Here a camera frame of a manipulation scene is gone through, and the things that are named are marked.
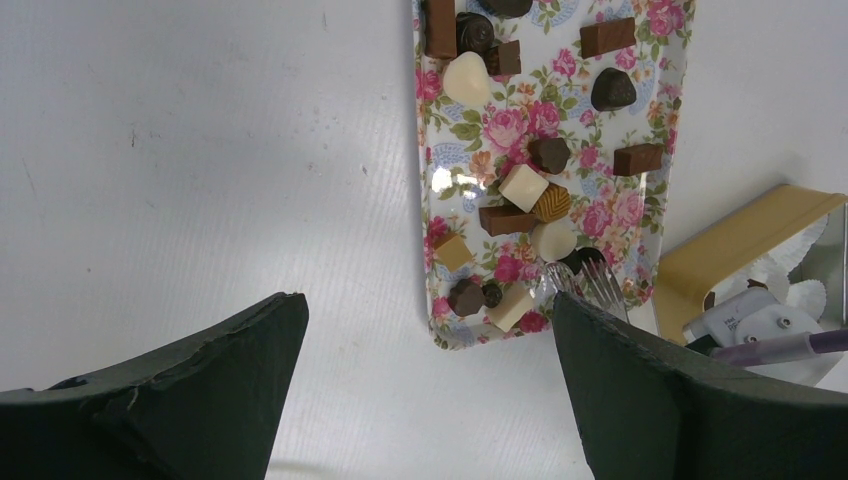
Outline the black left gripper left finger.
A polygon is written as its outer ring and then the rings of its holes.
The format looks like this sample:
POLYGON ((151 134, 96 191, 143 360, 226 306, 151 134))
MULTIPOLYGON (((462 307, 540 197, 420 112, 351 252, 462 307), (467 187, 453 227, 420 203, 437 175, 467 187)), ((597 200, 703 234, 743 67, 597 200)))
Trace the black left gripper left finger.
POLYGON ((274 294, 200 332, 1 395, 5 479, 262 479, 309 320, 274 294))

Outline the dark fluted round chocolate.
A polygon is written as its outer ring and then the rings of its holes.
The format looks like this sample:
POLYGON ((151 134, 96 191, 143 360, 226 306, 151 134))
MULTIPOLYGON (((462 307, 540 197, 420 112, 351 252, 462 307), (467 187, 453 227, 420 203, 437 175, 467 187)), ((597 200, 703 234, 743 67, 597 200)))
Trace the dark fluted round chocolate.
POLYGON ((565 264, 573 275, 579 275, 582 271, 584 263, 603 264, 606 262, 604 254, 594 247, 582 247, 575 249, 566 257, 560 259, 560 262, 565 264))

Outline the dark square chocolate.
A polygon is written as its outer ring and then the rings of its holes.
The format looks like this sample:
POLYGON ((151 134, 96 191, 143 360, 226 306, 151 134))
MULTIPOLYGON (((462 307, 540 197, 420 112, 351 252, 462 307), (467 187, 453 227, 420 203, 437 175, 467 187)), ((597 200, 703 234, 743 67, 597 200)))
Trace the dark square chocolate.
POLYGON ((768 286, 765 283, 760 282, 758 280, 754 280, 754 279, 748 279, 747 280, 747 287, 748 288, 762 288, 762 289, 765 289, 765 290, 768 289, 768 286))

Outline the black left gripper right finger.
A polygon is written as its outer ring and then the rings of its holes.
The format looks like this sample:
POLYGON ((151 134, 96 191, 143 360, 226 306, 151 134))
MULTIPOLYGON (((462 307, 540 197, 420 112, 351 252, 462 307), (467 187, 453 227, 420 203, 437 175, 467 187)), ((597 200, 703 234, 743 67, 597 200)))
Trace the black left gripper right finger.
POLYGON ((552 327, 597 479, 843 479, 847 397, 717 362, 556 296, 552 327))

